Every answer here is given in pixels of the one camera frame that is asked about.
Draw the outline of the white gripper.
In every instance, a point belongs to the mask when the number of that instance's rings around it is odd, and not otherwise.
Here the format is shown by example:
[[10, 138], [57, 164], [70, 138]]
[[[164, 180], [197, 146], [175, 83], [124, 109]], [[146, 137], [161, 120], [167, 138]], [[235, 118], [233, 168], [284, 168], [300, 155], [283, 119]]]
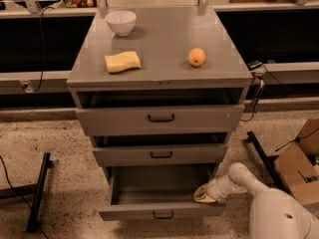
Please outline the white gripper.
[[222, 183], [216, 178], [210, 180], [206, 185], [200, 186], [193, 195], [196, 202], [207, 204], [225, 199], [226, 196], [227, 193], [223, 189]]

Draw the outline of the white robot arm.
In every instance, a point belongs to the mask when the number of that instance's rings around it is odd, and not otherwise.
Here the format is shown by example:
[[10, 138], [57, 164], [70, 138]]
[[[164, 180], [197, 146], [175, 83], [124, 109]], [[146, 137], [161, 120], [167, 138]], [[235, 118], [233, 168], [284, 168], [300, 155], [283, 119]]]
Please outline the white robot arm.
[[199, 203], [214, 203], [232, 193], [249, 192], [250, 239], [319, 239], [319, 219], [286, 192], [259, 181], [242, 163], [200, 186], [193, 195]]

